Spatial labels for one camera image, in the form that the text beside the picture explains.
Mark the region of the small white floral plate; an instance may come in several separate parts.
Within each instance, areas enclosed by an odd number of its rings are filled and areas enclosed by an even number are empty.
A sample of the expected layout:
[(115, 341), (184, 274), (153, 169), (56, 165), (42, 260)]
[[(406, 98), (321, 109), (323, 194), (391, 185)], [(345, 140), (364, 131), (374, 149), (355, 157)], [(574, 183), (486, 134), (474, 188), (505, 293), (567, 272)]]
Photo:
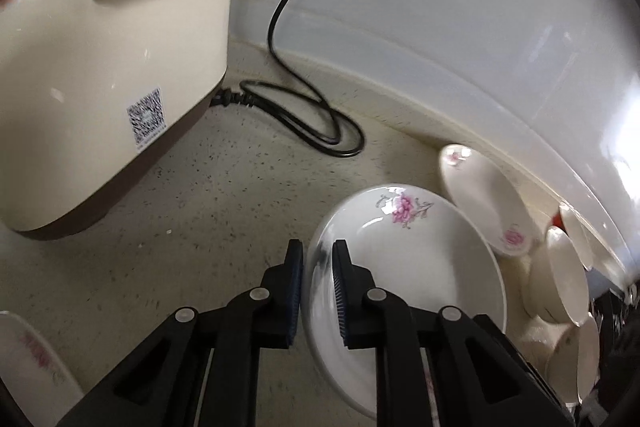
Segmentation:
[(456, 306), (484, 313), (506, 328), (506, 290), (497, 260), (477, 228), (447, 199), (425, 188), (387, 184), (340, 202), (320, 223), (306, 251), (302, 317), (322, 373), (354, 409), (373, 417), (373, 350), (348, 350), (338, 327), (332, 246), (346, 242), (355, 265), (408, 305), (436, 312)]

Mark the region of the white floral dish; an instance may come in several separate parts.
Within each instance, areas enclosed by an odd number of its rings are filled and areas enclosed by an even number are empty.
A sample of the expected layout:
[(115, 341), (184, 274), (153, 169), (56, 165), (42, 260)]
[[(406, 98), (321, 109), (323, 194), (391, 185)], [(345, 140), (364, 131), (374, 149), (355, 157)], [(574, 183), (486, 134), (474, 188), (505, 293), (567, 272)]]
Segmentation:
[(1, 312), (1, 404), (31, 426), (55, 426), (84, 393), (60, 356), (23, 317)]

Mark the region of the red and white bowl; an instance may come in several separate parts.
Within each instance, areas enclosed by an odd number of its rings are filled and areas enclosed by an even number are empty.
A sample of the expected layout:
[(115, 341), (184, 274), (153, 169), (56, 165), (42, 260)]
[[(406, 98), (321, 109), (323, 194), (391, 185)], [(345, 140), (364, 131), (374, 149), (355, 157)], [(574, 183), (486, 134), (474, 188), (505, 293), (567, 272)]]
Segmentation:
[(573, 207), (567, 202), (560, 202), (558, 210), (551, 218), (551, 224), (561, 229), (574, 245), (580, 262), (586, 271), (593, 267), (593, 252), (588, 243), (585, 228), (580, 223)]

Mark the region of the cream rice cooker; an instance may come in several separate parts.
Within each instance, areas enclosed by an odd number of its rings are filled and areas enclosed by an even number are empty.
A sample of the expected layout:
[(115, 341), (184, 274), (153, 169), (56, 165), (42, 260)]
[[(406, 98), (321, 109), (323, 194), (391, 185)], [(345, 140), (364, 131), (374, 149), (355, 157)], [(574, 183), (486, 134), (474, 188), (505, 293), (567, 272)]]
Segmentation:
[(1, 0), (1, 220), (91, 227), (204, 115), (231, 0)]

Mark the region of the large white floral plate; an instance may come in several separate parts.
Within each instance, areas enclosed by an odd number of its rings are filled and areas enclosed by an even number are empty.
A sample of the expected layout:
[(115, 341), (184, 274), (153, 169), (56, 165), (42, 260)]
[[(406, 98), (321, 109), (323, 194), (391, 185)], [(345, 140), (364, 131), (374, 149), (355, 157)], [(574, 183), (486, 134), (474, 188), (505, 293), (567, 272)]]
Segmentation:
[(513, 183), (491, 159), (471, 147), (448, 144), (439, 152), (438, 168), (442, 191), (498, 256), (529, 254), (537, 227)]

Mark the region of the white floral bowl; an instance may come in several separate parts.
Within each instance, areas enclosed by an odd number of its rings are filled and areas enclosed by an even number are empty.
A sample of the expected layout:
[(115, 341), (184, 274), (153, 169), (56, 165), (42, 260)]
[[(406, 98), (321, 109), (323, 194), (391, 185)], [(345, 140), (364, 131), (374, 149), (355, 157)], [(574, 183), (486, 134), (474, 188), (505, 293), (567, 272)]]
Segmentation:
[(599, 374), (600, 337), (591, 313), (560, 337), (546, 366), (546, 380), (566, 405), (582, 403)]

